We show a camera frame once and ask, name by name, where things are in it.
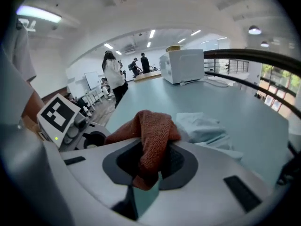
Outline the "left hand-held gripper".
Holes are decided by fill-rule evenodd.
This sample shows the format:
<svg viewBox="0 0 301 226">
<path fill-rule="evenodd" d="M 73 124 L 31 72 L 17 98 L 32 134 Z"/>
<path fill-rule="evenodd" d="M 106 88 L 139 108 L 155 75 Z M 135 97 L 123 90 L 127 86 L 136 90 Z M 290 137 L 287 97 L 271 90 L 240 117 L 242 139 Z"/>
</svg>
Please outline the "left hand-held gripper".
<svg viewBox="0 0 301 226">
<path fill-rule="evenodd" d="M 40 136 L 54 143 L 59 151 L 73 151 L 103 146 L 110 132 L 92 122 L 80 108 L 57 94 L 37 114 Z"/>
</svg>

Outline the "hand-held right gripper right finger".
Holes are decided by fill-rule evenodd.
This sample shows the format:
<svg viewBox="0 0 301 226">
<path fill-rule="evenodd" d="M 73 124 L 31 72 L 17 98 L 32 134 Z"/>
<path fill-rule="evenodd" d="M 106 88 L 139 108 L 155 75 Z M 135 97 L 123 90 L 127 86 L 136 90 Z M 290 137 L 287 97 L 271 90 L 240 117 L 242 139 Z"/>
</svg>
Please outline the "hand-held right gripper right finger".
<svg viewBox="0 0 301 226">
<path fill-rule="evenodd" d="M 230 176 L 239 177 L 260 200 L 273 191 L 260 176 L 224 153 L 183 141 L 175 144 L 196 157 L 197 172 L 184 187 L 161 191 L 139 218 L 142 225 L 214 226 L 243 216 L 243 208 L 223 181 Z"/>
</svg>

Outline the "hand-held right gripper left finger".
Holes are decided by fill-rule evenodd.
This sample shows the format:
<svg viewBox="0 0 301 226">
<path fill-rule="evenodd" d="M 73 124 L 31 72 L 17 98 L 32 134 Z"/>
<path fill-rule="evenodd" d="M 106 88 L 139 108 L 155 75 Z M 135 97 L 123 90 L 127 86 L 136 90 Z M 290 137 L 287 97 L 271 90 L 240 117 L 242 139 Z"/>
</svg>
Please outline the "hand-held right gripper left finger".
<svg viewBox="0 0 301 226">
<path fill-rule="evenodd" d="M 55 220 L 56 226 L 139 226 L 141 222 L 129 219 L 115 210 L 128 201 L 127 185 L 119 185 L 103 170 L 103 161 L 109 163 L 114 176 L 118 166 L 111 153 L 123 151 L 139 143 L 137 138 L 92 149 L 59 152 L 56 145 L 44 142 L 52 180 L 59 191 L 63 209 Z"/>
</svg>

